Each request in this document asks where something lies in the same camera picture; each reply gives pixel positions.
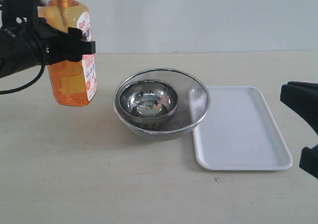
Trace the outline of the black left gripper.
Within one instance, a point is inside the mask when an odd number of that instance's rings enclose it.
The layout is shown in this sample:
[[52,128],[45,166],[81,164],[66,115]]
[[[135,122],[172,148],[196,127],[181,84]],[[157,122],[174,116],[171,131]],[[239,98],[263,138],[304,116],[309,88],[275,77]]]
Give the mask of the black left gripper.
[[95,54],[95,41],[88,41],[78,28],[63,32],[49,25],[46,19],[27,23],[27,64],[52,65],[58,62],[79,62],[83,55]]

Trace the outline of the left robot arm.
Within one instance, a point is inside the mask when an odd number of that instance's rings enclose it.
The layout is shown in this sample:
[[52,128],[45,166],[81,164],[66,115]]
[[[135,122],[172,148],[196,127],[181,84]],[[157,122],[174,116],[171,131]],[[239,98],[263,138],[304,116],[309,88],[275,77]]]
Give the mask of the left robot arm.
[[61,31],[44,18],[37,24],[15,23],[0,29],[1,78],[32,68],[63,61],[79,62],[83,55],[95,54],[95,41],[87,41],[77,28]]

